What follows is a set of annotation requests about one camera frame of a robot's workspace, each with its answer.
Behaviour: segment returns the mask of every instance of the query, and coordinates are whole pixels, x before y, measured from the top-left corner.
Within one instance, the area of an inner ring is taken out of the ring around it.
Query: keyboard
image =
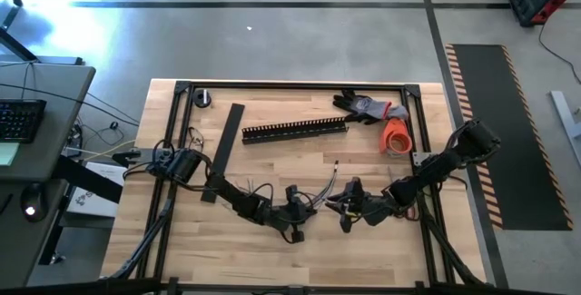
[[[44,100],[0,99],[0,143],[31,143],[45,106]]]

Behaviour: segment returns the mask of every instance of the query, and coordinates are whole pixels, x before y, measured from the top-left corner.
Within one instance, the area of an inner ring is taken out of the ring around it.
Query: wooden table
[[[152,148],[163,138],[174,84],[175,80],[152,80],[136,146]],[[442,86],[420,84],[420,88],[432,151],[440,152],[452,132]],[[333,107],[331,99],[336,92],[332,91],[227,88],[209,91],[212,107],[194,108],[190,124],[203,134],[203,150],[211,158],[232,103],[246,106],[241,128],[345,114]],[[394,104],[400,102],[397,93],[366,92],[366,95]],[[181,125],[181,111],[178,117],[176,126]],[[411,173],[408,156],[392,158],[379,154],[382,126],[350,123],[347,133],[253,145],[243,145],[238,132],[226,177],[240,187],[247,187],[248,180],[254,185],[272,183],[275,204],[279,204],[284,203],[284,188],[293,183],[303,192],[319,192],[330,179],[333,163],[339,160],[334,193],[341,192],[353,176],[359,176],[366,191],[379,194],[392,180]],[[194,174],[190,184],[203,184],[202,171]],[[136,174],[126,181],[103,275],[119,269],[141,240],[153,181],[147,174]],[[269,195],[268,191],[264,188],[260,193]],[[484,280],[464,185],[446,182],[440,197],[452,245],[474,274]],[[239,218],[222,199],[214,204],[200,202],[199,193],[180,189],[163,279],[179,277],[180,283],[201,284],[385,287],[413,287],[416,280],[427,281],[418,222],[390,217],[370,227],[362,221],[345,234],[339,226],[339,215],[323,207],[303,230],[305,242],[290,245],[274,229]],[[156,246],[150,253],[147,276],[153,275]],[[435,253],[438,276],[443,280],[439,250]]]

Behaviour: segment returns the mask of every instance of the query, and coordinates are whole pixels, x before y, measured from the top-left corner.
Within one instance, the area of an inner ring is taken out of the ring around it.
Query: concrete floor
[[[152,78],[442,82],[424,9],[88,8],[67,5],[69,1],[421,4],[422,0],[25,0],[26,8],[10,34],[37,54],[81,56],[97,69],[91,92],[133,117],[141,116]],[[506,1],[432,0],[435,4]],[[4,1],[0,19],[7,10]],[[581,169],[547,92],[564,91],[569,106],[575,108],[581,106],[581,85],[565,64],[538,44],[540,28],[521,28],[509,10],[437,9],[435,14],[443,43],[508,48],[571,215],[579,223]],[[581,10],[560,10],[550,19],[543,38],[577,66],[581,66],[579,21]],[[90,108],[83,108],[82,117],[94,129],[111,122]],[[134,138],[133,127],[122,128],[126,140]],[[107,148],[93,140],[88,150]],[[496,237],[511,288],[576,293],[581,270],[578,228],[496,231]],[[59,249],[68,261],[39,267],[30,283],[93,280],[107,239],[108,231],[67,230]],[[483,253],[488,266],[484,249]]]

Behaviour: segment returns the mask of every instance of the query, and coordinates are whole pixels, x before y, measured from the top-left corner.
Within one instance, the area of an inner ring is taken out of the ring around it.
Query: hazard stripe tape
[[[520,99],[522,101],[523,108],[525,109],[525,113],[527,114],[527,118],[530,122],[531,127],[533,128],[533,133],[535,134],[535,140],[537,141],[538,149],[541,151],[541,155],[543,156],[543,160],[545,161],[545,166],[547,167],[548,174],[551,178],[551,182],[553,184],[553,187],[555,188],[555,194],[556,194],[557,198],[559,199],[559,203],[561,204],[561,209],[563,210],[563,214],[566,217],[566,225],[571,230],[573,230],[574,224],[573,224],[573,220],[571,219],[571,216],[569,215],[569,209],[566,207],[565,196],[561,192],[561,189],[560,189],[559,183],[558,183],[558,179],[555,176],[555,174],[553,173],[553,169],[551,167],[551,162],[549,161],[547,152],[545,151],[545,146],[543,145],[543,141],[541,140],[541,137],[538,134],[538,129],[535,126],[535,121],[533,120],[533,116],[530,113],[530,108],[528,107],[527,98],[525,97],[525,95],[522,91],[522,87],[520,86],[520,81],[518,80],[515,66],[513,65],[513,62],[510,59],[510,55],[508,54],[508,50],[506,49],[506,47],[504,45],[502,46],[502,50],[505,54],[505,59],[507,60],[508,70],[510,70],[510,72],[512,73],[513,78],[515,80],[515,86],[517,87],[518,96],[520,97]]]
[[[456,51],[452,44],[446,44],[446,54],[448,55],[449,68],[452,73],[452,81],[460,104],[462,117],[466,121],[473,119],[474,114],[472,112],[472,106],[470,105],[470,100],[462,77],[462,69],[459,65]],[[484,194],[488,215],[490,216],[490,222],[495,230],[502,230],[500,207],[498,206],[496,192],[494,190],[492,178],[490,177],[490,171],[485,162],[477,164],[476,168],[478,171],[480,188]]]

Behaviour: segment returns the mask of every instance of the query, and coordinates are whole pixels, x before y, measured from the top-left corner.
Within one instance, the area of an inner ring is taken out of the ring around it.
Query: black floor mat
[[[501,45],[446,45],[465,120],[479,118],[501,140],[501,149],[478,174],[495,228],[570,231],[565,197],[528,110],[508,52]]]

